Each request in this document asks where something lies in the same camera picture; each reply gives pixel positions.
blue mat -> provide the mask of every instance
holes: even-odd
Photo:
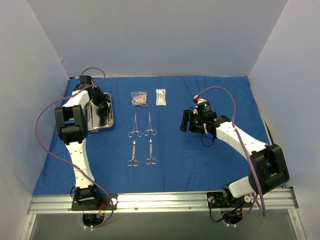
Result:
[[[71,79],[65,95],[71,94],[79,82]],[[108,78],[100,88],[111,93],[115,124],[112,129],[89,133],[87,155],[97,183],[109,193],[143,193],[205,191],[221,189],[247,176],[247,161],[226,143],[216,140],[205,147],[201,135],[181,132],[183,111],[194,107],[193,97],[207,87],[220,86],[233,95],[237,113],[236,125],[254,138],[268,143],[267,134],[253,98],[247,77],[159,76]],[[156,89],[166,89],[166,106],[156,106]],[[148,107],[133,107],[131,92],[147,92]],[[218,115],[231,117],[233,105],[229,96],[212,89],[203,95]],[[152,126],[158,131],[152,136],[155,165],[147,165],[150,136],[128,137],[137,114],[138,130],[148,129],[149,111]],[[137,167],[128,167],[136,141]],[[54,132],[50,150],[71,160],[64,143]],[[48,156],[33,194],[68,194],[75,185],[72,167]]]

stainless steel tray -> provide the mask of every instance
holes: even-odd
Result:
[[[84,108],[88,131],[92,133],[109,129],[115,122],[111,94],[108,92],[104,94],[107,97],[107,107],[97,107],[89,101]]]

surgical instrument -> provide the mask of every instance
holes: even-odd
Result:
[[[136,160],[136,141],[133,141],[132,159],[128,161],[128,166],[138,166],[138,161]]]
[[[148,136],[150,131],[151,131],[152,135],[156,135],[156,134],[157,134],[157,130],[152,129],[151,115],[150,115],[150,111],[149,111],[149,125],[148,125],[148,130],[144,130],[144,131],[143,131],[143,134],[144,134],[145,136]]]
[[[156,164],[157,160],[152,157],[152,140],[150,139],[150,158],[145,160],[146,164]]]
[[[138,135],[138,137],[142,136],[142,131],[138,131],[138,125],[137,125],[137,113],[134,114],[134,125],[133,130],[128,133],[128,137],[132,138],[134,136],[134,133]]]

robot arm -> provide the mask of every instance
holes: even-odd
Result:
[[[224,141],[242,156],[246,157],[238,135],[234,131],[232,122],[226,116],[217,116],[210,107],[210,103],[202,98],[197,99],[194,110],[185,110],[180,130],[192,133],[211,134],[213,139]],[[289,180],[289,173],[282,149],[277,144],[268,145],[258,141],[237,128],[250,161],[258,176],[262,194],[281,186]],[[224,187],[229,199],[240,198],[256,193],[257,185],[250,170],[249,175],[234,181]]]
[[[108,107],[108,105],[106,97],[99,87],[93,86],[81,91],[93,83],[90,76],[80,76],[79,80],[80,84],[72,92],[72,95],[78,94],[70,98],[62,107],[57,107],[54,110],[55,121],[58,136],[68,149],[72,163],[80,167],[91,180],[95,181],[90,171],[86,151],[88,126],[84,116],[84,107],[89,101],[101,108]],[[85,201],[90,201],[90,204],[98,204],[100,202],[98,188],[86,179],[78,169],[74,168],[73,170],[75,174],[74,200],[79,205]]]

white enclosure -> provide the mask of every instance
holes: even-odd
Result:
[[[253,70],[251,88],[284,151],[308,239],[319,239],[320,1],[290,0]]]
[[[37,114],[89,67],[109,76],[249,76],[283,148],[306,236],[319,238],[319,1],[2,0],[0,22],[1,239],[19,238],[46,159]],[[38,126],[46,146],[53,109]]]
[[[28,2],[69,76],[243,76],[287,0]]]

